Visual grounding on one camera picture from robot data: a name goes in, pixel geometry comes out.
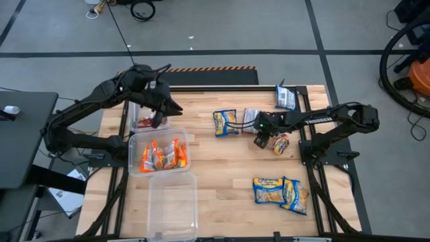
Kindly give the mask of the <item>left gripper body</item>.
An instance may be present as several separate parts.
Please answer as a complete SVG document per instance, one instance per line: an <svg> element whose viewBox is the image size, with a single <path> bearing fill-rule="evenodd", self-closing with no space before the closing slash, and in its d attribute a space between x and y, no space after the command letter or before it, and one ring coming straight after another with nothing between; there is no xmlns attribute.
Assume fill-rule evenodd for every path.
<svg viewBox="0 0 430 242"><path fill-rule="evenodd" d="M171 110L171 95L168 83L149 82L142 93L144 95L143 107L162 113L168 113Z"/></svg>

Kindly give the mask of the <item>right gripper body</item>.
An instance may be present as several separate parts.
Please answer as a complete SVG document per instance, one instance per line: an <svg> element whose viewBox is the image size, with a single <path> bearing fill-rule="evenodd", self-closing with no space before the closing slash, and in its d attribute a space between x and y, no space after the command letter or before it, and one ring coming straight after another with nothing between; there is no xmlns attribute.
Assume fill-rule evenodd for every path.
<svg viewBox="0 0 430 242"><path fill-rule="evenodd" d="M282 118L276 113L259 112L257 130L263 134L279 134L286 131L282 126Z"/></svg>

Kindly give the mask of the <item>clear plastic bin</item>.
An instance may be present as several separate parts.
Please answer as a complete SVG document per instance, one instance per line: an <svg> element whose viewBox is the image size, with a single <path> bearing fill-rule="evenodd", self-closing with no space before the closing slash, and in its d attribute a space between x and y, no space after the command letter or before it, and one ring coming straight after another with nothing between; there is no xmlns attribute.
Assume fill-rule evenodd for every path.
<svg viewBox="0 0 430 242"><path fill-rule="evenodd" d="M198 237L198 188L192 173L164 173L150 179L148 242L195 242Z"/></svg>
<svg viewBox="0 0 430 242"><path fill-rule="evenodd" d="M156 140L158 145L164 150L164 148L174 139L178 139L178 147L182 145L182 143L186 143L187 145L187 166L186 167L178 167L176 166L173 169L162 169L162 170L154 170L149 173L141 173L140 172L140 164L142 160L142 153L146 146L149 146L153 152L152 142ZM166 130L156 130L151 132L141 132L132 135L128 140L128 173L132 177L143 177L150 176L157 173L173 173L185 171L189 168L190 165L190 154L187 140L187 132L184 129L166 129Z"/></svg>
<svg viewBox="0 0 430 242"><path fill-rule="evenodd" d="M154 116L155 112L153 112L151 109L143 107L141 108L138 104L136 103L130 103L129 104L129 108L128 108L128 117L130 119L130 131L134 132L134 133L139 133L139 132L150 132L150 131L155 131L155 130L164 130L164 129L168 129L168 127L170 126L171 120L169 118L169 125L168 126L159 126L158 128L137 128L137 122L145 117L145 116Z"/></svg>

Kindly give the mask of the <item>blue Maruchan ramen pack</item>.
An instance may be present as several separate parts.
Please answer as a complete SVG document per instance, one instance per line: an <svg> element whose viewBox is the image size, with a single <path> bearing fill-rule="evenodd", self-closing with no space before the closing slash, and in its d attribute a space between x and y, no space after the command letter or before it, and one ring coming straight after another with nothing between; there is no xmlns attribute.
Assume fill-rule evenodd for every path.
<svg viewBox="0 0 430 242"><path fill-rule="evenodd" d="M220 110L213 113L215 124L215 136L228 136L230 134L239 134L238 128L234 127L237 121L236 110Z"/></svg>
<svg viewBox="0 0 430 242"><path fill-rule="evenodd" d="M296 214L307 215L308 190L301 185L300 181L295 179L283 177L283 182L285 202L280 207Z"/></svg>
<svg viewBox="0 0 430 242"><path fill-rule="evenodd" d="M296 109L296 94L295 91L282 87L279 85L275 86L276 92L276 108L283 108L286 110Z"/></svg>
<svg viewBox="0 0 430 242"><path fill-rule="evenodd" d="M282 177L255 177L253 178L253 191L256 204L284 204L286 202L283 195L284 181Z"/></svg>

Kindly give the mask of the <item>black hazard-striped floor mat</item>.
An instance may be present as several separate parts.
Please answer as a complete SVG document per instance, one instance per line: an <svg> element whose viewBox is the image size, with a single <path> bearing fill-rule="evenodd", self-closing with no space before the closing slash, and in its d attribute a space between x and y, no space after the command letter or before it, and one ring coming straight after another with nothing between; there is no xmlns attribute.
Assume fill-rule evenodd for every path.
<svg viewBox="0 0 430 242"><path fill-rule="evenodd" d="M121 77L118 74L111 81L119 87L143 87L155 82L156 78L169 85L257 85L258 73L255 67L196 67L180 69L162 69L160 71L130 71Z"/></svg>

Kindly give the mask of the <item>black desk leg bar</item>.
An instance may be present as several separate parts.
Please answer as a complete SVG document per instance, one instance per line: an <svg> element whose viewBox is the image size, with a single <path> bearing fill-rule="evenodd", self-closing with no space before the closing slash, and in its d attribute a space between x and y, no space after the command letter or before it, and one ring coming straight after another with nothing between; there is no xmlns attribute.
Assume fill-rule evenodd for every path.
<svg viewBox="0 0 430 242"><path fill-rule="evenodd" d="M27 184L36 184L48 188L56 188L66 192L84 194L86 182L77 178L51 171L47 168L32 165L26 177Z"/></svg>

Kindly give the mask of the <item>white paper sheet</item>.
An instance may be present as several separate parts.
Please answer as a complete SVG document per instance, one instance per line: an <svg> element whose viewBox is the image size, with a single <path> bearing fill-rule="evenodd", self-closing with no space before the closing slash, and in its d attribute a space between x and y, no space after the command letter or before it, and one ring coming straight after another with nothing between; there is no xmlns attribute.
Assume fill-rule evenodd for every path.
<svg viewBox="0 0 430 242"><path fill-rule="evenodd" d="M68 177L77 178L82 181L87 180L87 174L81 168L75 168L67 174ZM48 188L48 192L54 201L61 207L68 218L74 217L83 205L84 195L73 192L66 192L56 188Z"/></svg>

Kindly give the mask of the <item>black desk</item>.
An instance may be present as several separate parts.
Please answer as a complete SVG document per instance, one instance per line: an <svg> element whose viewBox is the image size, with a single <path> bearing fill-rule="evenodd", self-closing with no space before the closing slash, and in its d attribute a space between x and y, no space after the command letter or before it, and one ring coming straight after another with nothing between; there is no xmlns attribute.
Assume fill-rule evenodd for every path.
<svg viewBox="0 0 430 242"><path fill-rule="evenodd" d="M14 121L0 121L0 190L28 181L44 128L58 99L55 92L0 91L0 110L19 108Z"/></svg>

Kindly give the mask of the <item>orange shop vacuum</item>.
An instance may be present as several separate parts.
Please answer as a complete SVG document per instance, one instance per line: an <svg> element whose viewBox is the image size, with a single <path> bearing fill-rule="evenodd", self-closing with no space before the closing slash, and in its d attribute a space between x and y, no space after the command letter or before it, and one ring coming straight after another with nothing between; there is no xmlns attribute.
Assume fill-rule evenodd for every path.
<svg viewBox="0 0 430 242"><path fill-rule="evenodd" d="M430 97L430 58L424 63L414 61L409 68L408 75L413 89Z"/></svg>

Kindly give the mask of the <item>black equipment case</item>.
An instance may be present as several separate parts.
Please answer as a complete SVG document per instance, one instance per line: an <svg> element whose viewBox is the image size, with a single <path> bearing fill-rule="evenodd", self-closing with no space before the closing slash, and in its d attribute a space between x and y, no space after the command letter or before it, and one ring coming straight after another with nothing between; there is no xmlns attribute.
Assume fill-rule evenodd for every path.
<svg viewBox="0 0 430 242"><path fill-rule="evenodd" d="M401 0L394 8L400 23L409 23L430 6L430 0Z"/></svg>

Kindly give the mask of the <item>black aluminium rig frame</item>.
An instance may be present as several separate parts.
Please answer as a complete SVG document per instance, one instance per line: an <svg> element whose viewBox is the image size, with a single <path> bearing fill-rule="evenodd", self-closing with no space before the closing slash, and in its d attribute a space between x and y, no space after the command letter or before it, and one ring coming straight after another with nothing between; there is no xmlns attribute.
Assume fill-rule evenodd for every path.
<svg viewBox="0 0 430 242"><path fill-rule="evenodd" d="M260 149L250 134L214 136L212 112L236 109L239 122L245 108L275 111L275 91L270 86L185 87L172 91L173 99L184 109L171 119L171 128L188 133L191 165L197 177L198 237L271 237L318 235L312 199L308 215L279 208L275 204L256 204L253 177L298 179L309 189L305 166L300 161L298 131L290 134L290 146L283 155ZM325 166L332 203L347 222L365 231L350 188L349 176L336 167ZM76 235L85 232L105 206L112 168L103 168L89 179ZM148 177L128 178L120 237L146 235Z"/></svg>

